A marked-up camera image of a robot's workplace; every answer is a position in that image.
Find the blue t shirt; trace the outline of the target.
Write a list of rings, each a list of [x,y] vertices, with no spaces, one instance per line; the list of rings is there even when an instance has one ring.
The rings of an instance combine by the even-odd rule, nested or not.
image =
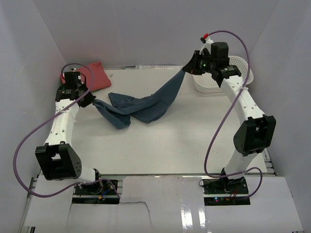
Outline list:
[[[175,101],[184,77],[185,72],[180,70],[155,93],[141,99],[111,92],[108,94],[110,104],[95,99],[93,106],[118,130],[129,127],[131,117],[148,124],[165,115]]]

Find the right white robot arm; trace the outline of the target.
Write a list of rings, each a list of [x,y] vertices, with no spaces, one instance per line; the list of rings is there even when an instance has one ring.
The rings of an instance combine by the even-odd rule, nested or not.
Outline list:
[[[237,188],[252,160],[270,146],[276,126],[274,116],[266,115],[251,97],[239,68],[230,64],[228,50],[226,42],[209,40],[183,68],[192,75],[210,73],[239,118],[240,127],[233,137],[235,150],[219,181],[220,189],[227,194]]]

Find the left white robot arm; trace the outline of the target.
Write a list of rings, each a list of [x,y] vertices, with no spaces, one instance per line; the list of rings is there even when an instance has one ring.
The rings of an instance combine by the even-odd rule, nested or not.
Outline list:
[[[55,114],[50,134],[43,146],[35,150],[35,156],[46,180],[73,180],[86,183],[86,188],[93,194],[102,190],[103,182],[98,179],[96,170],[82,165],[80,157],[72,148],[72,135],[75,118],[80,110],[90,105],[95,96],[85,92],[87,86],[78,71],[64,73],[62,84],[55,97]]]

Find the white plastic laundry basket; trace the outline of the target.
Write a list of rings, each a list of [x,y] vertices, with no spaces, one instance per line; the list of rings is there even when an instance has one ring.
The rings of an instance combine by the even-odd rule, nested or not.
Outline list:
[[[242,81],[235,83],[235,86],[240,87],[247,76],[248,62],[239,56],[229,56],[229,64],[231,66],[236,66],[242,75]],[[216,81],[212,79],[210,73],[205,73],[202,75],[193,75],[194,86],[200,93],[220,93],[222,90],[217,85]]]

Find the folded red t shirt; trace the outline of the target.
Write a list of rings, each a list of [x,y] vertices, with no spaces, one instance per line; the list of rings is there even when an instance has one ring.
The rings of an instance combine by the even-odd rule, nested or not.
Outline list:
[[[111,81],[108,78],[107,74],[105,73],[105,70],[101,62],[94,62],[87,65],[87,67],[92,71],[93,77],[91,77],[91,73],[86,67],[78,64],[73,65],[78,67],[76,71],[80,72],[81,76],[81,79],[79,80],[78,83],[78,88],[87,91],[87,89],[91,85],[92,79],[94,80],[94,82],[90,89],[91,92],[111,86]]]

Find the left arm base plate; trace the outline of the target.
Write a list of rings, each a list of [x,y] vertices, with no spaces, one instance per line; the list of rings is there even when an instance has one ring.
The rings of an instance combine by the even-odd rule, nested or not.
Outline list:
[[[119,204],[114,190],[118,189],[118,180],[101,181],[92,185],[75,186],[73,204]]]

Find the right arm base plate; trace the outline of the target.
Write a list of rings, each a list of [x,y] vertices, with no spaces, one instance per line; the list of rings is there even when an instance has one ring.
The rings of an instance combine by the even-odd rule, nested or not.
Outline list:
[[[201,179],[205,206],[250,205],[249,190],[244,176],[238,179]]]

